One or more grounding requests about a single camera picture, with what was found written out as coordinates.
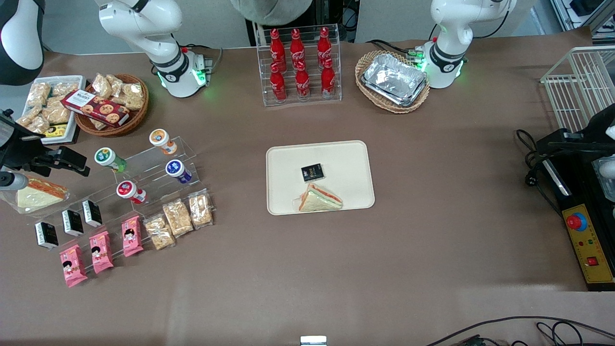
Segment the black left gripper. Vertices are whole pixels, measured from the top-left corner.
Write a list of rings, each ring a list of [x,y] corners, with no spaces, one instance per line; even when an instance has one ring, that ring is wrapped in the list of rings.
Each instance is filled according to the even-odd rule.
[[[615,104],[611,104],[595,114],[588,125],[579,131],[581,142],[548,142],[548,146],[573,152],[589,152],[598,155],[613,155],[615,153],[614,137],[608,134],[608,129],[614,125]]]

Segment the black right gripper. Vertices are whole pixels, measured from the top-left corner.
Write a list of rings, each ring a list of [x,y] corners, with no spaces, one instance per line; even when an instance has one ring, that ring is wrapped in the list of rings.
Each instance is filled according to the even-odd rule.
[[[86,157],[68,147],[52,150],[45,147],[42,135],[29,131],[12,118],[13,111],[1,112],[0,164],[15,171],[49,176],[52,169],[64,169],[83,177],[90,175]]]

